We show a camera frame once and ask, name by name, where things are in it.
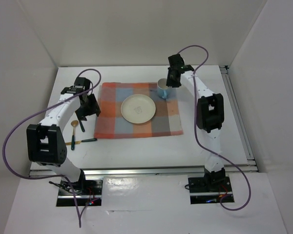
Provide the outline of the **light blue mug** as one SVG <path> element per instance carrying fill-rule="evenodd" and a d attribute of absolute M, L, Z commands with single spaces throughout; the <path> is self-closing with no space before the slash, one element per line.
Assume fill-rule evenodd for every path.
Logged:
<path fill-rule="evenodd" d="M 157 81 L 157 95 L 162 99 L 167 99 L 172 91 L 172 88 L 166 86 L 166 84 L 166 78 L 162 78 Z"/>

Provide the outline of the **gold fork green handle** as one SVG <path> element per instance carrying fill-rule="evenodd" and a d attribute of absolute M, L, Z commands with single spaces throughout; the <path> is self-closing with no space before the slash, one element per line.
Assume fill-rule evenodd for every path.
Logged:
<path fill-rule="evenodd" d="M 84 133 L 85 132 L 85 128 L 84 128 L 83 122 L 80 119 L 78 119 L 78 121 L 79 121 L 79 125 L 80 125 L 80 128 L 81 128 L 81 131 Z"/>

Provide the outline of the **orange blue checkered cloth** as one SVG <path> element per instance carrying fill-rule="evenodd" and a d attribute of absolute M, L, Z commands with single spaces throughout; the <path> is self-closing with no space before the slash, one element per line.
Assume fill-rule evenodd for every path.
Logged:
<path fill-rule="evenodd" d="M 123 101 L 135 94 L 150 97 L 156 106 L 154 117 L 143 124 L 133 124 L 121 114 Z M 94 137 L 97 139 L 166 137 L 183 134 L 176 91 L 167 99 L 157 95 L 157 83 L 105 82 L 99 90 L 100 115 L 96 118 Z"/>

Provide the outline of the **cream ceramic plate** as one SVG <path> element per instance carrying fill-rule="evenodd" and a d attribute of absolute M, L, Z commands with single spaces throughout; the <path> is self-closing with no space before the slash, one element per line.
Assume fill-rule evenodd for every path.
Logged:
<path fill-rule="evenodd" d="M 133 124 L 143 124 L 150 121 L 155 112 L 155 102 L 150 97 L 142 94 L 127 97 L 121 105 L 123 118 Z"/>

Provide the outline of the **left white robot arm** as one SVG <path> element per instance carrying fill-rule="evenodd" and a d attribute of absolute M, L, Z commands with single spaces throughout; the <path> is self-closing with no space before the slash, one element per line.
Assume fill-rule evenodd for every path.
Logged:
<path fill-rule="evenodd" d="M 76 114 L 78 120 L 84 121 L 87 116 L 100 115 L 95 95 L 83 93 L 90 86 L 92 82 L 89 79 L 76 78 L 74 85 L 61 91 L 58 106 L 38 124 L 30 124 L 26 129 L 29 160 L 67 177 L 70 190 L 77 195 L 85 192 L 87 183 L 83 170 L 67 157 L 63 130 L 73 114 Z"/>

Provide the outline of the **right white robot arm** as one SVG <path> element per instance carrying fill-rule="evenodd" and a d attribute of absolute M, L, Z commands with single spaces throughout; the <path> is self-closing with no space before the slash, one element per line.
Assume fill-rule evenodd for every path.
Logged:
<path fill-rule="evenodd" d="M 207 151 L 204 177 L 189 189 L 203 189 L 215 192 L 226 178 L 224 164 L 218 156 L 221 153 L 220 133 L 224 122 L 224 98 L 221 93 L 209 89 L 193 74 L 194 68 L 186 65 L 180 54 L 168 57 L 167 86 L 179 88 L 184 85 L 194 96 L 195 130 L 200 130 L 203 149 Z"/>

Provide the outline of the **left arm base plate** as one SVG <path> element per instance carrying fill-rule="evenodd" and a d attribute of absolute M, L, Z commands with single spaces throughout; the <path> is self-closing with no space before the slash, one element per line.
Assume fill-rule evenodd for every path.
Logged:
<path fill-rule="evenodd" d="M 67 181 L 61 180 L 60 183 L 49 182 L 58 187 L 57 207 L 73 207 L 75 206 L 73 192 Z M 103 179 L 95 178 L 86 181 L 86 185 L 82 190 L 75 190 L 76 200 L 79 207 L 101 206 L 102 205 L 102 188 Z"/>

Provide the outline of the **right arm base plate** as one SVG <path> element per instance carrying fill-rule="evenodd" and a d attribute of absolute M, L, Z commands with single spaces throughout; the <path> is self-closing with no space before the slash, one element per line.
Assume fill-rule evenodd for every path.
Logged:
<path fill-rule="evenodd" d="M 234 197 L 230 178 L 227 176 L 223 182 L 208 185 L 203 177 L 189 177 L 188 184 L 184 186 L 189 191 L 191 204 L 233 203 Z"/>

